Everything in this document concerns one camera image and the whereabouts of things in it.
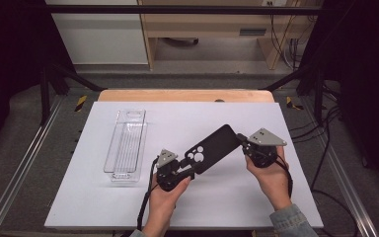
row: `human hand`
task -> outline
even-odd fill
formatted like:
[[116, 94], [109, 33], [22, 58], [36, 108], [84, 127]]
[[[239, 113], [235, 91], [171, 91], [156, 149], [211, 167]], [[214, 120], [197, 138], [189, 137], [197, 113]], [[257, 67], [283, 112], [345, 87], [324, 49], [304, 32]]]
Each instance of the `human hand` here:
[[190, 184], [190, 177], [180, 181], [171, 191], [163, 191], [156, 180], [156, 174], [152, 177], [152, 192], [149, 199], [149, 217], [142, 232], [147, 237], [164, 236], [169, 228], [170, 219], [175, 209], [175, 205], [181, 194]]
[[[282, 146], [276, 147], [276, 153], [285, 162], [284, 149]], [[254, 162], [245, 156], [247, 169], [257, 178], [260, 183], [261, 189], [268, 197], [270, 203], [275, 210], [283, 209], [291, 205], [291, 199], [288, 194], [288, 179], [286, 172], [276, 163], [266, 167], [258, 168]]]

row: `sleeve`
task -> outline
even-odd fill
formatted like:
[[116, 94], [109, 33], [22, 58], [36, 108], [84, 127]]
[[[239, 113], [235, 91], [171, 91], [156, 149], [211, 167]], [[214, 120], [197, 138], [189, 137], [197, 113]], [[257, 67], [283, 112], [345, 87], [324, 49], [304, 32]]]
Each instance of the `sleeve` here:
[[129, 237], [146, 237], [146, 235], [144, 235], [143, 232], [139, 230], [134, 230]]
[[318, 236], [296, 204], [274, 212], [270, 220], [280, 237]]

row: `aluminum rail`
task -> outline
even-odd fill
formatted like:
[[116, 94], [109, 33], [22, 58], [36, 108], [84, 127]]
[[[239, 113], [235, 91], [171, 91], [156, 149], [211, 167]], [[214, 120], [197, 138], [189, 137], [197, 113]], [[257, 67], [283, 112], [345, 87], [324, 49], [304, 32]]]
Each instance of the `aluminum rail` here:
[[27, 10], [69, 14], [210, 14], [210, 15], [298, 15], [317, 16], [341, 13], [341, 9], [321, 7], [254, 7], [193, 5], [34, 5]]
[[[313, 106], [310, 100], [304, 97], [300, 97], [302, 105], [304, 105], [305, 110], [309, 114], [309, 117], [314, 120]], [[319, 136], [320, 145], [325, 148], [328, 138], [325, 133]], [[346, 204], [349, 207], [350, 212], [355, 218], [356, 224], [358, 226], [361, 235], [364, 237], [378, 237], [378, 233], [372, 223], [358, 193], [355, 190], [349, 176], [347, 175], [345, 169], [343, 168], [340, 159], [337, 156], [333, 146], [330, 144], [328, 148], [327, 159], [331, 166], [331, 170], [334, 173], [334, 177], [338, 182], [341, 189], [342, 195], [345, 198]]]
[[36, 159], [39, 149], [41, 148], [42, 143], [44, 142], [48, 134], [48, 131], [50, 130], [58, 114], [58, 111], [60, 109], [60, 106], [63, 100], [64, 100], [63, 96], [56, 97], [51, 108], [52, 113], [50, 114], [50, 117], [47, 120], [47, 123], [39, 127], [38, 132], [36, 133], [35, 138], [33, 139], [32, 143], [30, 144], [29, 149], [24, 155], [23, 160], [18, 166], [17, 171], [13, 175], [4, 194], [1, 196], [0, 198], [0, 225], [2, 224], [2, 221], [4, 220], [9, 208], [11, 207], [12, 202], [17, 196], [18, 190], [23, 184], [23, 181], [26, 178], [34, 160]]

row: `silver metal bracket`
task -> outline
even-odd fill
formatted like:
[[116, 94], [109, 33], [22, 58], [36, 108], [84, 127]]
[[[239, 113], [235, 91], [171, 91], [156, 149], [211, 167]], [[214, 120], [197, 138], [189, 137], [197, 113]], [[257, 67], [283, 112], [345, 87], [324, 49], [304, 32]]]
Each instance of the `silver metal bracket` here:
[[287, 142], [266, 130], [265, 128], [259, 129], [252, 134], [248, 141], [257, 144], [258, 146], [285, 146]]
[[161, 168], [162, 166], [170, 163], [171, 161], [178, 158], [178, 155], [174, 152], [171, 152], [166, 149], [162, 149], [161, 154], [159, 155], [158, 164], [156, 164], [156, 168]]

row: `clear plastic tray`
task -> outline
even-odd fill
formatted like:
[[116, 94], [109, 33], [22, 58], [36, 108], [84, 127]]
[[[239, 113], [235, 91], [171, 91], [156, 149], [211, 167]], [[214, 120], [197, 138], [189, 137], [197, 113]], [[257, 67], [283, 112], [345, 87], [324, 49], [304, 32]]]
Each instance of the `clear plastic tray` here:
[[147, 123], [144, 110], [123, 110], [117, 114], [104, 172], [113, 182], [138, 182]]

